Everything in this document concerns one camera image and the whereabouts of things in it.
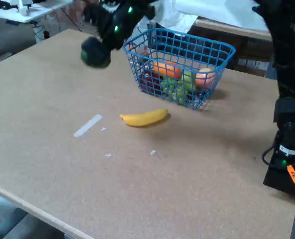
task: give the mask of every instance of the banana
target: banana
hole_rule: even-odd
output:
[[[146,112],[135,115],[120,115],[120,118],[129,126],[147,126],[149,124],[158,122],[165,118],[168,114],[167,109],[159,109],[156,111]]]

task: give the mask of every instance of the blue wire basket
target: blue wire basket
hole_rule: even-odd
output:
[[[214,92],[232,45],[152,28],[124,45],[135,81],[145,93],[199,109]]]

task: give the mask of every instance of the orange label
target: orange label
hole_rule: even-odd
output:
[[[287,166],[287,171],[292,178],[292,181],[295,183],[295,170],[291,165]]]

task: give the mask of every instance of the white strip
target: white strip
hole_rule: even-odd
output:
[[[280,145],[279,149],[289,155],[295,155],[295,151],[294,150],[290,150],[288,148],[285,148],[284,146]]]
[[[85,132],[87,132],[92,126],[94,126],[97,122],[102,119],[101,115],[95,115],[91,120],[89,120],[84,126],[82,126],[77,132],[74,133],[73,136],[80,137],[82,136]]]

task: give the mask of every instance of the table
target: table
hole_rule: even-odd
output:
[[[272,36],[268,31],[251,30],[246,28],[240,28],[225,23],[199,18],[195,21],[194,26],[203,27],[207,29],[227,32],[239,36],[246,36],[250,38],[272,41]]]
[[[37,23],[39,23],[41,17],[46,16],[47,14],[59,8],[70,5],[72,4],[72,2],[73,0],[47,0],[42,3],[36,3],[33,4],[32,7],[29,9],[27,16],[22,16],[16,8],[12,8],[9,10],[0,9],[0,18],[21,23],[29,23],[32,20],[35,20]],[[42,29],[43,28],[41,25],[33,28],[37,43],[44,38]],[[11,54],[2,56],[0,60],[3,60],[10,55]]]
[[[295,199],[263,185],[260,160],[275,81],[226,70],[193,111],[141,93],[123,51],[84,65],[87,37],[67,30],[0,62],[1,196],[76,239],[290,237]],[[158,108],[171,117],[154,127],[119,118]]]

